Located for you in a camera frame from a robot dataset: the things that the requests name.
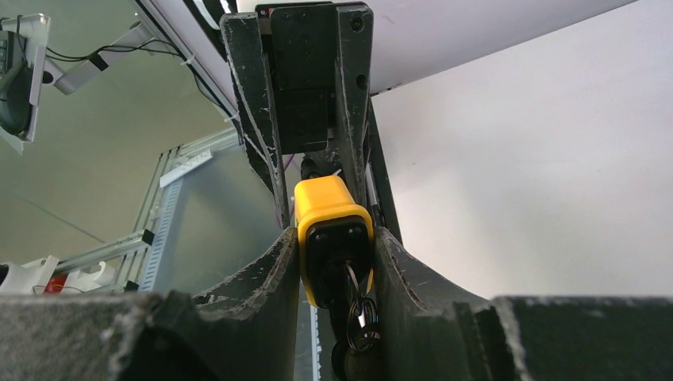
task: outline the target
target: worn black surface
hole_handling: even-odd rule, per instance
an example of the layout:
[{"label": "worn black surface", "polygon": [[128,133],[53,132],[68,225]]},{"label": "worn black surface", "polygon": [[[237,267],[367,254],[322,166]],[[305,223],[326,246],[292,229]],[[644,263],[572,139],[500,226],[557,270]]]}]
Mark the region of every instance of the worn black surface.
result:
[{"label": "worn black surface", "polygon": [[[241,132],[244,140],[249,142],[246,152],[249,159],[256,153],[266,163],[270,176],[266,184],[271,184],[281,224],[287,227],[290,211],[283,153],[269,63],[262,48],[257,16],[255,13],[229,13],[221,19],[220,26],[236,89]],[[266,178],[259,165],[252,166],[262,179]]]},{"label": "worn black surface", "polygon": [[470,294],[413,258],[384,228],[375,228],[375,287],[387,379],[473,379],[465,324],[454,302],[472,308],[487,301]]},{"label": "worn black surface", "polygon": [[244,138],[243,147],[245,148],[245,154],[248,157],[250,167],[260,177],[271,194],[273,194],[273,180],[269,173],[267,161],[259,154],[260,151],[252,143],[251,139]]},{"label": "worn black surface", "polygon": [[194,297],[206,302],[198,315],[166,304],[153,325],[177,336],[221,379],[290,380],[298,288],[297,230],[289,228],[257,261]]},{"label": "worn black surface", "polygon": [[496,298],[518,379],[673,379],[669,298]]},{"label": "worn black surface", "polygon": [[334,127],[333,4],[277,6],[271,13],[271,58],[281,145],[286,153],[325,149]]},{"label": "worn black surface", "polygon": [[472,329],[478,329],[478,335],[473,335],[468,339],[474,348],[475,341],[479,342],[479,347],[483,351],[483,356],[479,359],[480,363],[471,366],[479,367],[485,365],[485,370],[493,380],[512,380],[514,379],[514,361],[512,352],[507,349],[505,344],[505,331],[500,324],[500,318],[495,313],[495,308],[488,308],[478,311],[470,311],[463,306],[457,306],[459,309],[459,319],[463,322],[470,321]]},{"label": "worn black surface", "polygon": [[3,296],[0,379],[291,380],[298,285],[297,230],[286,229],[257,261],[194,299]]},{"label": "worn black surface", "polygon": [[363,144],[374,14],[364,4],[340,6],[336,8],[336,24],[336,140],[348,190],[358,204],[366,205]]},{"label": "worn black surface", "polygon": [[118,379],[161,298],[154,294],[0,298],[0,379]]}]

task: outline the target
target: white wall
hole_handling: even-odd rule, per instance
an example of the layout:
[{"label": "white wall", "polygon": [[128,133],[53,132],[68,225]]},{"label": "white wall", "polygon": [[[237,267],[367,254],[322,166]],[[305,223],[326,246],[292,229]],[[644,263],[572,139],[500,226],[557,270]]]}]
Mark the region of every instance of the white wall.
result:
[{"label": "white wall", "polygon": [[[371,91],[410,83],[634,1],[367,0],[375,18]],[[288,1],[237,0],[245,12],[279,2]]]},{"label": "white wall", "polygon": [[673,294],[673,2],[375,97],[407,249],[496,294]]}]

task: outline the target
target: black cable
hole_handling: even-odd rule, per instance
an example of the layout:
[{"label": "black cable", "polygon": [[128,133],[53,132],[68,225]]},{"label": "black cable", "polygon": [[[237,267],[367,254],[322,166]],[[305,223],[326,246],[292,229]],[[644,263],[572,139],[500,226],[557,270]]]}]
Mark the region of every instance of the black cable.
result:
[{"label": "black cable", "polygon": [[127,45],[119,45],[119,44],[112,44],[112,45],[104,45],[96,50],[94,50],[92,53],[86,55],[86,56],[66,56],[64,54],[61,54],[49,47],[47,47],[47,50],[49,50],[51,53],[55,54],[58,57],[54,56],[48,56],[52,60],[57,60],[61,62],[80,62],[80,61],[86,61],[90,59],[92,56],[96,56],[100,52],[120,52],[120,53],[128,53],[128,52],[135,52],[137,50],[141,50],[144,52],[153,52],[153,53],[160,53],[160,54],[168,54],[170,56],[177,56],[177,57],[182,57],[182,55],[178,53],[173,53],[173,52],[168,52],[165,50],[157,50],[157,49],[150,49],[146,48],[145,46],[155,43],[155,42],[160,42],[162,44],[166,44],[176,51],[179,52],[178,48],[170,41],[164,41],[164,40],[150,40],[146,41],[143,44],[139,46],[127,46]]},{"label": "black cable", "polygon": [[203,91],[203,88],[201,87],[203,81],[201,81],[200,78],[196,76],[196,73],[194,71],[192,71],[191,74],[194,76],[194,82],[196,83],[196,88],[197,88],[198,92],[201,93],[201,95],[203,95],[203,97],[205,99],[208,99],[209,101],[211,101],[218,109],[224,110],[225,109],[224,106],[221,105],[221,103],[219,102],[219,100],[217,100],[217,98],[215,97],[214,94],[211,94],[212,95],[212,98],[211,98],[211,96],[209,96],[208,94],[206,94],[205,91]]},{"label": "black cable", "polygon": [[23,59],[25,61],[28,61],[28,56],[25,54],[25,44],[21,45],[21,18],[23,17],[22,14],[17,15],[17,41],[19,43],[19,48],[21,48],[21,52],[23,53]]},{"label": "black cable", "polygon": [[[37,291],[35,291],[35,287],[42,287],[42,292],[45,292],[45,291],[47,290],[47,287],[46,287],[46,286],[41,286],[41,285],[39,285],[39,284],[36,284],[35,286],[32,287],[32,289],[33,289],[33,294],[37,294]],[[73,286],[60,286],[60,287],[61,287],[61,288],[60,288],[59,291],[63,291],[63,290],[75,290],[75,291],[79,291],[80,294],[84,294],[84,293],[85,293],[85,291],[83,291],[82,289],[79,289],[79,288],[77,288],[77,287],[73,287]]]}]

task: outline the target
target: red object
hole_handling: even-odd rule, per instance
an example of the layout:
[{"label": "red object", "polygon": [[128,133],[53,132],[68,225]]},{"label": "red object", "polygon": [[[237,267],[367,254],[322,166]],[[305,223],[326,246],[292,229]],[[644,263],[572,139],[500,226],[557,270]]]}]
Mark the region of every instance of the red object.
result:
[{"label": "red object", "polygon": [[44,289],[44,293],[45,294],[58,294],[58,293],[60,293],[63,290],[63,285],[65,284],[66,279],[67,279],[67,274],[51,278],[49,280],[49,282],[47,282],[47,286]]}]

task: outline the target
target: black metal bracket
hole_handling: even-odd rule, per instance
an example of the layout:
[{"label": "black metal bracket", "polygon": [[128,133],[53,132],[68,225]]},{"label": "black metal bracket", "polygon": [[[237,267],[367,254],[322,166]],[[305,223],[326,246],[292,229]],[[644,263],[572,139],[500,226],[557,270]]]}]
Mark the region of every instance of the black metal bracket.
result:
[{"label": "black metal bracket", "polygon": [[670,379],[669,298],[482,299],[376,229],[389,380]]},{"label": "black metal bracket", "polygon": [[248,161],[273,192],[284,226],[283,154],[310,152],[324,175],[341,169],[355,201],[366,206],[374,30],[369,7],[258,6],[255,13],[226,14],[221,30]]},{"label": "black metal bracket", "polygon": [[169,294],[149,326],[189,348],[218,379],[292,380],[298,292],[297,229],[288,228],[259,259],[193,302]]},{"label": "black metal bracket", "polygon": [[252,168],[273,193],[283,228],[290,226],[287,188],[268,58],[254,13],[222,18],[236,91],[241,133]]}]

